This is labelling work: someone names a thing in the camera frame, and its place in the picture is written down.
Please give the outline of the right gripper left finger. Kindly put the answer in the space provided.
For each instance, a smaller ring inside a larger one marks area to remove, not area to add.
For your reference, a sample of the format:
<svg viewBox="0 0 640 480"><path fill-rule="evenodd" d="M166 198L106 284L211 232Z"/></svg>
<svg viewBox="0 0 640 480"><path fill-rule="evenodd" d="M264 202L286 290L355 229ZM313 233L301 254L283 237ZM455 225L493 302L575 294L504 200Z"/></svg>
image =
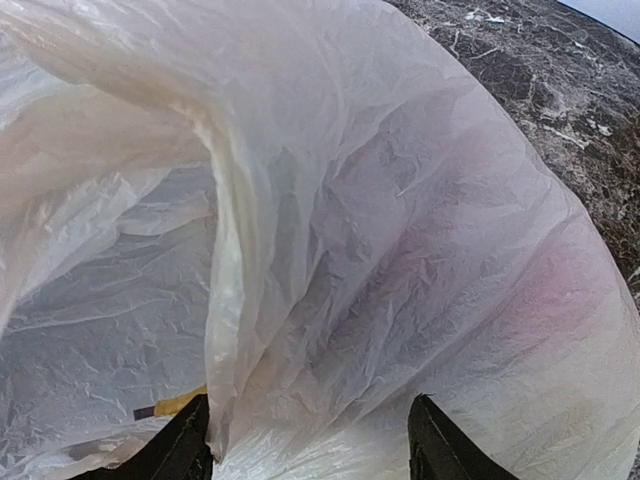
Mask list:
<svg viewBox="0 0 640 480"><path fill-rule="evenodd" d="M207 396L196 395L138 453L120 466L98 468L74 480L204 480L212 478L213 455L206 443Z"/></svg>

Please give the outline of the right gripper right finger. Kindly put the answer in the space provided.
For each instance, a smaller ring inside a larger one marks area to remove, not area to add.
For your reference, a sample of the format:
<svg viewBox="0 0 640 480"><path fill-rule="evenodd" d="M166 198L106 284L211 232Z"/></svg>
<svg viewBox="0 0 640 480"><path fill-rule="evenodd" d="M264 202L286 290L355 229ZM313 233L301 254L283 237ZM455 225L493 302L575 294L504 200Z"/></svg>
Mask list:
<svg viewBox="0 0 640 480"><path fill-rule="evenodd" d="M517 480L486 455L426 394L408 416L411 480Z"/></svg>

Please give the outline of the banana print plastic bag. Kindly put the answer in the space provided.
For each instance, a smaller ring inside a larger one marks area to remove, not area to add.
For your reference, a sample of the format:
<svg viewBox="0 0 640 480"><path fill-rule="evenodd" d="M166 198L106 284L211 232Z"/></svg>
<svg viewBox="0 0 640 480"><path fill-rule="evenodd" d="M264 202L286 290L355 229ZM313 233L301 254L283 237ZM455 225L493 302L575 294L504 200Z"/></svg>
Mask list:
<svg viewBox="0 0 640 480"><path fill-rule="evenodd" d="M217 479L405 479L429 395L521 479L624 479L639 315L580 200L382 1L1 5L1 475L205 387Z"/></svg>

